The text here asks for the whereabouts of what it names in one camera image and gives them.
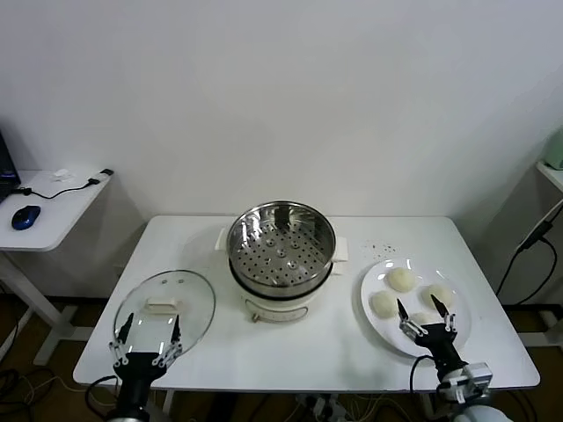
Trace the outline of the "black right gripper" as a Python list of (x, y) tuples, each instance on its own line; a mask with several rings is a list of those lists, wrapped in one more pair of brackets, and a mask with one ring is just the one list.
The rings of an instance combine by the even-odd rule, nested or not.
[(425, 327), (424, 329), (408, 316), (403, 303), (398, 300), (399, 329), (415, 344), (427, 348), (434, 358), (438, 374), (449, 374), (467, 365), (459, 356), (453, 342), (457, 337), (455, 315), (450, 314), (445, 304), (435, 295), (432, 302), (440, 314), (444, 327)]

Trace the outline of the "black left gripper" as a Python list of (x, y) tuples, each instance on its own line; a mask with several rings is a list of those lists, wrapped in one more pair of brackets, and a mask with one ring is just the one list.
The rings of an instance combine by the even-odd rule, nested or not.
[(182, 344), (179, 315), (175, 316), (170, 344), (158, 355), (149, 352), (127, 353), (124, 349), (134, 314), (130, 313), (117, 331), (117, 337), (109, 343), (113, 355), (114, 372), (121, 379), (117, 399), (118, 411), (140, 410), (148, 403), (151, 384), (162, 378), (167, 367), (181, 354)]

